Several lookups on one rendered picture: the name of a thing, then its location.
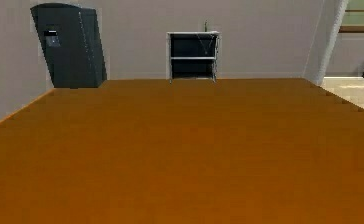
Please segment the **white open sink cabinet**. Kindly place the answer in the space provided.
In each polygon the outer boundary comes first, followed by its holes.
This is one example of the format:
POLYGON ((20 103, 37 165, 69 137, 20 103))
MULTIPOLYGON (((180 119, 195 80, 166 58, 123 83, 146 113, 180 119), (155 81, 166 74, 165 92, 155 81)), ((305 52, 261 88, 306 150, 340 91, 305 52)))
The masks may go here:
POLYGON ((216 81, 220 32, 175 31, 167 33, 168 79, 216 81))

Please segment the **dark grey fridge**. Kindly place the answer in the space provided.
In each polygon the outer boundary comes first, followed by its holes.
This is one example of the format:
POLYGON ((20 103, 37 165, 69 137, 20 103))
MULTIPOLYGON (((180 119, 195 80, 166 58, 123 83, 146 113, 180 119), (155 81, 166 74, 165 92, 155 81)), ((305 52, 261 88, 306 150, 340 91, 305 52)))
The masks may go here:
POLYGON ((65 3, 30 8, 55 88, 98 88, 107 72, 97 11, 65 3))

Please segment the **brown framed window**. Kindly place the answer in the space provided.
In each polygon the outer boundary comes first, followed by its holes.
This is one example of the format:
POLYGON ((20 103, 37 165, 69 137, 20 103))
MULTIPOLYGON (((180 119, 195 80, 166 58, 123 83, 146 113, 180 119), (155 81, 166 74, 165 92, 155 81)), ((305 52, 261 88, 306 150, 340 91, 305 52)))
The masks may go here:
POLYGON ((364 33, 364 0, 349 0, 340 33, 364 33))

